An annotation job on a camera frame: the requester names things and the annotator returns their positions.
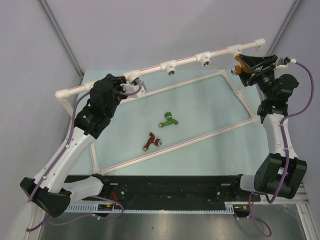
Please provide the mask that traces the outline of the yellow water faucet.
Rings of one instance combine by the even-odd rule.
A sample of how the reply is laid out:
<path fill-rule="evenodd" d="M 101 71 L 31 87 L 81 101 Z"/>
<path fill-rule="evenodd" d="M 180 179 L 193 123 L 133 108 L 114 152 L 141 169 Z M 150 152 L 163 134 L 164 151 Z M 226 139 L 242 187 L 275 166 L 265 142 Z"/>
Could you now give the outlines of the yellow water faucet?
<path fill-rule="evenodd" d="M 254 73 L 254 71 L 250 70 L 248 65 L 244 62 L 243 57 L 244 57 L 243 54 L 238 54 L 235 56 L 235 60 L 238 61 L 239 65 L 235 65 L 230 69 L 230 72 L 234 76 L 239 76 L 242 73 L 246 73 L 246 74 Z"/>

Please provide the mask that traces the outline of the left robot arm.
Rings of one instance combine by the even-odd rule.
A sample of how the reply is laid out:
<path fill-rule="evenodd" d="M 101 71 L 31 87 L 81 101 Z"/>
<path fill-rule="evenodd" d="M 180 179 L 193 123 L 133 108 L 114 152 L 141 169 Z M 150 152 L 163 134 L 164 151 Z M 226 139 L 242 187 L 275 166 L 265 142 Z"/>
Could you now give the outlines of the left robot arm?
<path fill-rule="evenodd" d="M 73 201 L 92 196 L 105 200 L 110 196 L 110 181 L 98 173 L 69 184 L 65 180 L 86 148 L 110 124 L 121 100 L 126 99 L 122 87 L 126 81 L 125 77 L 110 73 L 96 81 L 84 108 L 72 114 L 67 139 L 35 177 L 24 177 L 20 182 L 29 201 L 51 217 L 60 216 Z"/>

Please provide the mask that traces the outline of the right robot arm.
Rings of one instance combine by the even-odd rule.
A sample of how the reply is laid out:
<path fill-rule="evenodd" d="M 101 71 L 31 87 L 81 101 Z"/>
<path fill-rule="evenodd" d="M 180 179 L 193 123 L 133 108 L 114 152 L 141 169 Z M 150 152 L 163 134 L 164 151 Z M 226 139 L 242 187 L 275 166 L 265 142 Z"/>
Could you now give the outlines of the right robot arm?
<path fill-rule="evenodd" d="M 260 102 L 257 115 L 267 136 L 269 154 L 255 175 L 242 175 L 240 183 L 230 188 L 231 196 L 242 201 L 249 191 L 265 195 L 268 203 L 277 197 L 292 199 L 307 172 L 307 162 L 299 159 L 293 149 L 288 130 L 288 100 L 298 80 L 291 74 L 276 76 L 276 70 L 287 67 L 292 61 L 286 57 L 277 64 L 278 57 L 249 56 L 242 53 L 235 56 L 239 65 L 231 69 L 239 76 L 244 87 L 257 85 L 265 98 Z"/>

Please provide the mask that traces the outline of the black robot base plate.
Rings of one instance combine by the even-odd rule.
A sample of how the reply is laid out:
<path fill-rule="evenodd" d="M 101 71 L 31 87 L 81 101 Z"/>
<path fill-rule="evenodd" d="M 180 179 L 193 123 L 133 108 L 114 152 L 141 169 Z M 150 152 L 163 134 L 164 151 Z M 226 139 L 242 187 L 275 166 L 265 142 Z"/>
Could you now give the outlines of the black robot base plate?
<path fill-rule="evenodd" d="M 134 176 L 107 175 L 102 193 L 128 211 L 196 212 L 225 210 L 225 204 L 248 204 L 250 193 L 240 189 L 238 175 Z"/>

